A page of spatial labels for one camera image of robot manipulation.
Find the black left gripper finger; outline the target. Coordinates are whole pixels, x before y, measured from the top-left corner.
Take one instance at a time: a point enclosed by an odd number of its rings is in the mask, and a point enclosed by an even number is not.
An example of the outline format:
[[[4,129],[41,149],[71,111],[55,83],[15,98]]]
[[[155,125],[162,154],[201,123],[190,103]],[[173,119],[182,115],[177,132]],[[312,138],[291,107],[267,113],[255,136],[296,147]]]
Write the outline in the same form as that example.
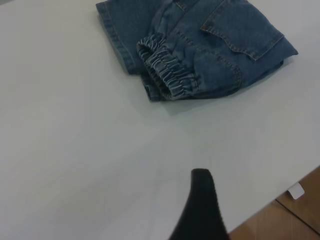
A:
[[[228,240],[213,177],[208,169],[191,171],[190,192],[171,240]]]

